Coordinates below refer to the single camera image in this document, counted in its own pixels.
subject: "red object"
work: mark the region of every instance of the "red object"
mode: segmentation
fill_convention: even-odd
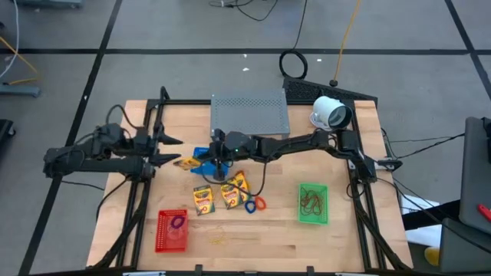
[[[488,219],[488,221],[491,222],[491,210],[489,210],[487,207],[485,207],[483,204],[479,204],[477,206],[477,210],[479,210],[479,212],[484,215],[484,217],[486,219]]]
[[[256,196],[255,197],[255,207],[259,210],[262,211],[266,209],[266,201],[261,196]]]
[[[184,217],[183,224],[174,228],[171,222],[174,218]],[[157,237],[155,252],[184,252],[187,246],[187,210],[160,210],[157,220]]]

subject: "wooden table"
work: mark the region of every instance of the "wooden table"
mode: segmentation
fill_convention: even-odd
[[[374,103],[358,101],[355,105],[365,154],[374,159],[386,156]],[[125,108],[133,123],[143,124],[145,106],[144,100],[127,101]],[[209,108],[204,105],[164,107],[166,134],[185,143],[161,146],[161,151],[192,156],[194,147],[208,146]],[[288,106],[290,136],[313,131],[314,127],[308,119],[310,112],[311,106]],[[122,126],[133,131],[124,120]],[[257,191],[262,180],[262,164],[237,162],[229,175],[238,170],[245,172],[252,192]],[[388,172],[377,174],[392,181]],[[110,174],[106,193],[122,179],[122,175]],[[329,225],[306,225],[297,221],[298,184],[301,182],[318,182],[328,186]],[[348,171],[345,160],[335,159],[322,151],[309,151],[283,156],[269,163],[261,194],[268,208],[252,215],[243,207],[226,210],[223,199],[217,193],[219,186],[213,186],[216,211],[197,216],[193,188],[204,184],[201,176],[170,164],[157,170],[150,189],[138,269],[193,271],[196,264],[202,264],[205,271],[306,271],[308,265],[313,265],[316,272],[364,270],[353,202],[346,195]],[[87,265],[99,261],[120,234],[129,190],[130,184],[127,184],[104,203]],[[400,259],[412,266],[394,187],[377,182],[372,184],[372,190],[381,234]],[[154,252],[157,213],[161,209],[188,210],[186,252]],[[221,232],[225,232],[225,241],[221,245],[212,245],[210,239]],[[369,232],[367,239],[372,266],[377,267]],[[127,243],[124,264],[130,263],[133,241],[132,236]]]

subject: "black cable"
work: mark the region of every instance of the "black cable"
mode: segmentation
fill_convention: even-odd
[[[421,152],[423,152],[423,151],[425,151],[425,150],[429,150],[429,149],[431,149],[431,148],[432,148],[432,147],[434,147],[434,146],[441,145],[441,144],[443,144],[443,143],[446,143],[446,142],[448,142],[448,141],[454,140],[454,139],[456,139],[456,138],[458,138],[458,137],[462,137],[462,136],[464,136],[464,135],[465,135],[465,133],[461,133],[461,134],[459,134],[459,135],[452,136],[452,137],[450,137],[450,138],[448,138],[448,139],[446,139],[446,140],[443,140],[443,141],[440,141],[440,142],[436,142],[436,143],[435,143],[435,144],[433,144],[433,145],[430,145],[430,146],[425,146],[423,149],[419,149],[419,150],[416,150],[416,151],[414,151],[414,152],[412,152],[412,153],[409,153],[409,154],[406,154],[406,155],[403,155],[403,156],[399,156],[399,157],[398,157],[398,159],[403,159],[403,158],[406,158],[406,157],[412,156],[412,155],[414,155],[414,154],[421,153]]]
[[[436,143],[434,143],[434,144],[432,144],[432,145],[425,146],[424,148],[422,148],[422,149],[418,149],[418,150],[416,150],[416,151],[414,151],[414,152],[412,152],[412,153],[408,153],[408,154],[403,155],[403,156],[397,156],[397,155],[394,153],[394,150],[392,149],[392,145],[391,145],[391,144],[392,144],[392,142],[390,141],[390,138],[389,138],[389,136],[387,135],[387,131],[385,131],[383,128],[381,128],[381,130],[382,130],[383,136],[384,136],[384,137],[387,139],[387,145],[388,145],[388,147],[389,147],[389,152],[390,152],[390,154],[391,154],[393,157],[395,157],[396,159],[403,159],[403,158],[406,158],[406,157],[409,157],[409,156],[412,156],[412,155],[415,155],[415,154],[421,153],[421,152],[423,152],[423,151],[425,151],[425,150],[429,150],[429,149],[431,149],[431,148],[432,148],[432,147],[434,147],[434,146],[439,146],[439,145],[441,145],[441,144],[443,144],[443,143],[446,143],[446,142],[448,142],[448,141],[454,140],[454,139],[456,139],[456,138],[458,138],[458,137],[462,137],[462,136],[464,136],[464,135],[465,135],[465,133],[461,133],[461,134],[458,134],[458,135],[455,135],[455,136],[450,136],[449,138],[447,138],[447,139],[445,139],[445,140],[443,140],[443,141],[439,141],[439,142],[436,142]]]
[[[79,140],[77,140],[75,143],[74,143],[74,146],[75,145],[78,145],[79,143],[81,143],[83,140],[85,140],[85,138],[89,137],[89,136],[93,136],[94,133],[88,133],[88,134],[85,134],[83,135]]]
[[[101,211],[101,207],[102,207],[102,204],[104,203],[104,201],[106,201],[106,199],[112,195],[114,192],[116,192],[124,183],[126,183],[126,181],[128,181],[130,177],[126,177],[123,182],[121,182],[120,184],[118,184],[116,186],[116,188],[112,189],[107,195],[105,195],[102,200],[101,200],[101,203],[99,203],[99,206],[97,207],[97,212],[95,214],[95,220],[97,221],[97,219],[99,218],[99,212]]]
[[[252,1],[254,1],[254,0],[249,1],[249,2],[245,3],[244,5],[247,5],[247,4],[251,3]],[[269,14],[271,14],[271,12],[273,11],[273,9],[275,8],[276,4],[278,4],[278,0],[275,0],[275,4],[273,4],[273,6],[271,7],[271,9],[268,11],[268,14],[266,14],[266,16],[264,18],[254,18],[251,15],[246,14],[240,8],[241,6],[244,6],[244,5],[239,5],[239,0],[236,0],[236,4],[234,5],[234,7],[237,7],[237,9],[239,10],[239,12],[241,12],[243,15],[247,16],[248,18],[251,18],[254,21],[261,22],[261,21],[264,21],[264,20],[267,19],[267,17],[269,16]]]
[[[232,1],[228,1],[228,2],[210,1],[210,2],[208,2],[208,5],[210,5],[212,7],[217,7],[217,8],[233,8],[233,7],[243,7],[245,5],[249,5],[252,1],[254,1],[254,0],[249,0],[246,3],[238,4],[238,5],[234,4],[234,3],[236,3],[236,0],[232,0]]]
[[[123,131],[128,134],[128,139],[131,139],[131,133],[125,128],[123,128]]]
[[[294,54],[295,56],[297,56],[304,66],[304,71],[303,71],[302,75],[300,77],[292,77],[292,78],[303,80],[303,79],[305,79],[305,77],[307,77],[307,71],[308,71],[307,59],[303,56],[303,54],[300,54],[298,51],[295,50],[295,48],[297,47],[297,44],[298,44],[298,39],[300,38],[300,33],[302,32],[302,26],[304,24],[304,17],[305,17],[306,8],[307,8],[307,0],[305,0],[305,3],[304,3],[304,11],[302,12],[302,19],[300,21],[300,28],[298,28],[297,39],[295,41],[295,45],[293,45],[292,49],[283,51],[282,54],[279,56],[279,70],[282,72],[283,77],[292,77],[292,76],[286,74],[285,69],[283,68],[283,58],[287,54]]]
[[[395,141],[391,141],[391,143],[423,142],[423,141],[431,141],[431,140],[440,140],[450,137],[451,136],[441,136],[441,137],[433,137],[433,138],[425,138],[425,139],[395,140]]]
[[[137,127],[131,123],[130,119],[128,118],[128,115],[126,114],[126,111],[124,110],[124,107],[122,107],[120,104],[115,104],[109,109],[109,111],[107,112],[107,115],[106,115],[106,124],[109,124],[109,117],[113,113],[115,108],[121,109],[121,112],[123,113],[124,119],[126,119],[128,124],[136,130]]]
[[[211,161],[212,159],[208,159],[206,161],[203,161],[201,163],[201,165],[199,165],[199,167],[201,168],[203,166],[203,164],[205,162],[208,162],[208,161]],[[226,181],[220,181],[220,182],[217,182],[217,181],[212,181],[212,180],[209,180],[206,175],[205,175],[205,172],[203,171],[203,169],[201,169],[201,176],[203,177],[203,179],[205,179],[206,182],[208,182],[209,184],[214,184],[214,185],[230,185],[234,188],[237,188],[240,192],[243,192],[245,193],[246,195],[248,196],[259,196],[259,194],[261,194],[262,192],[262,189],[264,188],[264,183],[265,183],[265,178],[266,178],[266,164],[267,163],[264,163],[264,168],[262,170],[262,183],[261,183],[261,188],[259,189],[259,191],[256,193],[256,194],[252,194],[251,192],[248,192],[248,191],[245,191],[244,189],[242,189],[241,187],[235,185],[235,184],[232,184],[232,183],[229,183],[229,180],[227,179]]]
[[[427,201],[426,199],[424,199],[421,195],[418,195],[416,194],[412,189],[409,189],[407,188],[406,185],[404,185],[401,181],[397,180],[395,177],[392,176],[392,179],[395,180],[395,182],[399,183],[399,185],[403,186],[406,190],[408,190],[409,192],[413,193],[413,195],[415,195],[418,199],[421,199],[423,200],[426,204],[428,204],[429,206],[431,206],[432,208],[436,208],[438,210],[438,212],[442,213],[443,215],[445,215],[447,218],[451,218],[453,220],[458,220],[456,218],[454,218],[453,216],[449,215],[447,212],[443,211],[441,208],[439,208],[438,206],[435,206],[433,204],[431,204],[429,201]]]
[[[348,198],[350,199],[359,199],[364,193],[365,193],[365,185],[364,183],[363,184],[363,190],[358,194],[358,196],[353,196],[353,195],[350,195],[349,193],[349,189],[351,188],[351,183],[349,183],[347,186],[346,186],[346,195],[348,196]]]
[[[434,222],[436,222],[437,224],[440,224],[442,225],[444,228],[447,228],[449,231],[451,231],[453,234],[455,234],[456,236],[458,236],[459,238],[463,239],[464,241],[470,243],[471,245],[474,245],[476,246],[477,248],[481,249],[482,251],[486,252],[486,253],[489,253],[491,254],[491,250],[489,250],[488,248],[485,248],[483,247],[482,245],[478,245],[477,243],[475,243],[474,241],[471,241],[469,240],[468,238],[462,236],[461,234],[457,233],[455,230],[453,230],[451,227],[448,227],[447,225],[444,225],[442,224],[442,222],[440,220],[438,220],[438,218],[436,218],[434,215],[432,215],[431,213],[429,213],[425,208],[419,206],[417,203],[415,203],[413,200],[409,199],[406,195],[404,195],[401,190],[399,189],[399,187],[397,187],[396,184],[388,181],[388,180],[385,180],[385,179],[381,179],[381,178],[377,178],[378,180],[381,180],[381,181],[384,181],[385,183],[389,183],[391,184],[397,191],[400,192],[400,194],[409,202],[413,203],[413,205],[415,205],[416,207],[418,207],[419,210],[421,210],[425,215],[427,215],[430,219],[432,219]]]
[[[61,180],[61,182],[62,183],[67,183],[67,184],[73,184],[73,185],[88,186],[88,187],[92,187],[92,188],[95,188],[95,189],[99,189],[101,191],[104,191],[104,189],[102,189],[101,187],[98,187],[98,186],[92,185],[92,184],[87,184],[87,183],[82,183],[82,182],[64,181],[64,180]]]
[[[417,212],[417,211],[419,211],[418,209],[412,209],[412,208],[403,207],[403,206],[401,206],[400,208],[401,208],[401,209],[406,209],[406,210],[409,210],[409,211],[411,211],[411,212]]]
[[[387,131],[385,131],[385,129],[382,128],[382,127],[381,127],[381,130],[382,130],[383,136],[385,137],[385,139],[387,139],[387,145],[389,147],[389,153],[392,155],[392,157],[395,157],[396,159],[399,159],[399,156],[397,156],[394,153],[394,150],[392,149],[392,144],[390,143],[390,139],[389,139],[389,136],[387,134]]]

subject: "perforated metal cover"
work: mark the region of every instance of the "perforated metal cover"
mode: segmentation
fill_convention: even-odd
[[[239,131],[248,135],[281,134],[290,127],[285,91],[213,94],[211,130]]]

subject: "concrete floor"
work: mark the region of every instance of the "concrete floor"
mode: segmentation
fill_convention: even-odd
[[[116,0],[86,0],[82,9],[20,8],[21,48],[98,49]],[[260,15],[272,1],[246,7]],[[454,0],[476,49],[491,49],[491,2]],[[355,0],[311,0],[299,48],[338,48]],[[15,40],[12,2],[0,0],[3,34]],[[281,0],[264,22],[207,1],[123,0],[109,48],[288,48],[295,43],[302,2]],[[347,48],[465,49],[444,1],[363,2]],[[6,62],[0,55],[0,67]],[[41,72],[37,98],[0,97],[0,118],[14,120],[18,135],[0,163],[0,274],[17,274],[51,181],[42,170],[48,147],[62,146],[94,63],[94,54],[26,54]],[[327,84],[337,56],[308,54],[307,81]],[[491,72],[491,56],[479,56]],[[285,59],[290,74],[301,70]],[[3,81],[30,74],[16,62]],[[463,132],[468,116],[491,116],[489,96],[466,55],[345,55],[339,87],[379,97],[382,126],[392,140]],[[218,90],[268,90],[282,85],[277,54],[107,54],[79,130],[103,123],[113,104],[155,98],[165,85],[175,99],[207,99]],[[399,154],[426,146],[398,143]],[[463,141],[455,140],[405,160],[395,176],[427,199],[448,202],[460,194]],[[66,180],[105,185],[104,174]],[[83,268],[95,209],[102,192],[62,185],[32,273]]]

